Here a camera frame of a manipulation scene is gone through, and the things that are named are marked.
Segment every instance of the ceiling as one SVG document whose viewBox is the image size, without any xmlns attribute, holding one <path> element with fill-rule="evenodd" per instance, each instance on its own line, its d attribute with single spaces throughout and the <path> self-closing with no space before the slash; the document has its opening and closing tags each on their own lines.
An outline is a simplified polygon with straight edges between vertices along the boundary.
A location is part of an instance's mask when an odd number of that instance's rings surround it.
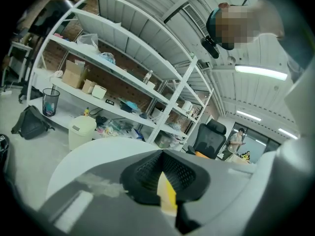
<svg viewBox="0 0 315 236">
<path fill-rule="evenodd" d="M 288 79 L 283 82 L 272 78 L 240 74 L 229 65 L 228 56 L 233 56 L 237 64 L 259 65 L 288 73 L 284 50 L 273 36 L 261 36 L 254 43 L 242 48 L 226 51 L 219 47 L 219 59 L 213 59 L 201 46 L 203 33 L 189 15 L 180 9 L 190 4 L 203 23 L 219 3 L 242 4 L 244 0 L 126 0 L 153 16 L 160 23 L 172 15 L 166 27 L 177 37 L 187 51 L 193 52 L 203 62 L 209 63 L 205 71 L 206 79 L 214 85 L 216 104 L 221 114 L 234 118 L 237 122 L 250 126 L 256 131 L 282 143 L 288 136 L 278 132 L 279 128 L 298 134 L 292 115 L 284 103 L 284 96 L 292 86 Z M 248 0 L 247 5 L 256 0 Z M 241 110 L 262 119 L 255 122 L 237 114 Z"/>
</svg>

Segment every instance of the plastic container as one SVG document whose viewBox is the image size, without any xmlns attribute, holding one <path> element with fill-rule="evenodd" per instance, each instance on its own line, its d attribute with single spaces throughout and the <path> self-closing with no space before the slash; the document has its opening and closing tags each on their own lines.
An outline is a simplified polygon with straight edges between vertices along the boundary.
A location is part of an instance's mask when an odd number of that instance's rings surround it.
<svg viewBox="0 0 315 236">
<path fill-rule="evenodd" d="M 90 116 L 79 116 L 69 125 L 69 149 L 74 150 L 92 140 L 96 121 Z"/>
<path fill-rule="evenodd" d="M 168 148 L 172 142 L 173 138 L 164 131 L 160 131 L 154 142 L 160 148 Z"/>
<path fill-rule="evenodd" d="M 56 114 L 59 95 L 59 91 L 52 88 L 43 90 L 43 115 L 51 117 Z"/>
</svg>

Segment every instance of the white plastic surface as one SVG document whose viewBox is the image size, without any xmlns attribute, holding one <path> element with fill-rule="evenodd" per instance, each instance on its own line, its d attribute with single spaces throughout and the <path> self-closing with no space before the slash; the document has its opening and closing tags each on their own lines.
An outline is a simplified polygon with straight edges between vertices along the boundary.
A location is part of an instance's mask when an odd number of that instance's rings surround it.
<svg viewBox="0 0 315 236">
<path fill-rule="evenodd" d="M 70 152 L 56 167 L 48 184 L 46 199 L 97 165 L 157 149 L 155 145 L 122 137 L 88 142 Z"/>
<path fill-rule="evenodd" d="M 79 116 L 69 125 L 69 149 L 74 150 L 92 140 L 96 121 L 90 116 Z"/>
</svg>

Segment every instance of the yellow object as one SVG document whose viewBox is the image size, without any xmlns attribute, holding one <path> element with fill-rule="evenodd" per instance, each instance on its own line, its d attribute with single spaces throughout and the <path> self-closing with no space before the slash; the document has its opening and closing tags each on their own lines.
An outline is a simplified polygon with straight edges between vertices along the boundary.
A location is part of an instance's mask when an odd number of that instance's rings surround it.
<svg viewBox="0 0 315 236">
<path fill-rule="evenodd" d="M 205 156 L 204 154 L 201 154 L 200 152 L 196 151 L 196 156 L 199 156 L 199 157 L 203 157 L 203 158 L 208 158 L 210 159 L 208 156 Z"/>
<path fill-rule="evenodd" d="M 242 155 L 242 158 L 244 158 L 245 160 L 249 160 L 250 159 L 246 154 Z"/>
<path fill-rule="evenodd" d="M 162 172 L 157 185 L 157 194 L 161 198 L 161 209 L 164 213 L 176 216 L 176 192 L 171 183 L 167 180 L 164 172 Z"/>
<path fill-rule="evenodd" d="M 89 112 L 90 112 L 89 108 L 86 108 L 86 110 L 84 110 L 83 115 L 84 116 L 89 116 Z"/>
</svg>

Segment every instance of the black backpack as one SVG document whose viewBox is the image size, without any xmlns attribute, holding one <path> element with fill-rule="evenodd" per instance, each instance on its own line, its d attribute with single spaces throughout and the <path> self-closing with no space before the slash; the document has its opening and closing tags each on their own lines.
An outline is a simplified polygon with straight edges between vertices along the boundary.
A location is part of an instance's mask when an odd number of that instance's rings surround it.
<svg viewBox="0 0 315 236">
<path fill-rule="evenodd" d="M 49 126 L 35 106 L 28 106 L 21 112 L 18 122 L 12 128 L 11 133 L 19 133 L 28 140 L 42 134 L 48 129 L 55 130 L 53 127 Z"/>
</svg>

